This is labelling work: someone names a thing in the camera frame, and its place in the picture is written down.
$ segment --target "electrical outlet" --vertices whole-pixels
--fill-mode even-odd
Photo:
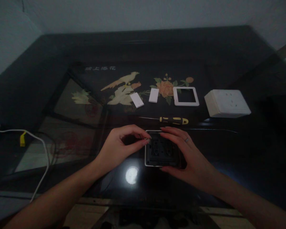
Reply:
[[[204,98],[210,117],[238,118],[251,114],[239,90],[212,90]]]

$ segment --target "white wall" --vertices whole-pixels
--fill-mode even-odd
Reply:
[[[24,4],[44,33],[249,24],[274,48],[286,44],[286,0],[24,0]]]
[[[41,34],[14,1],[0,0],[0,74]]]
[[[0,74],[40,35],[249,24],[286,44],[286,0],[0,0]]]

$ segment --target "left hand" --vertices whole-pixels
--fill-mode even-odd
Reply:
[[[131,145],[125,145],[122,139],[127,135],[134,135],[138,139],[148,139],[141,139]],[[129,155],[148,144],[150,138],[150,135],[145,130],[136,125],[112,129],[100,153],[93,162],[99,164],[102,175],[104,175],[121,164]]]

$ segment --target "right hand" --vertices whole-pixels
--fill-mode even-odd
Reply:
[[[174,127],[163,127],[161,130],[163,132],[160,135],[177,144],[187,161],[187,167],[184,170],[164,166],[162,171],[215,195],[223,175],[202,155],[187,132]]]

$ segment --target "bird painting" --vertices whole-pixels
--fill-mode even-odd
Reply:
[[[130,73],[130,75],[123,76],[123,77],[119,78],[118,80],[114,81],[113,83],[109,84],[108,86],[104,87],[101,91],[103,91],[107,88],[114,88],[115,86],[117,86],[123,82],[125,83],[125,86],[126,86],[130,81],[134,80],[134,78],[138,74],[139,74],[139,72],[132,72],[132,73]]]

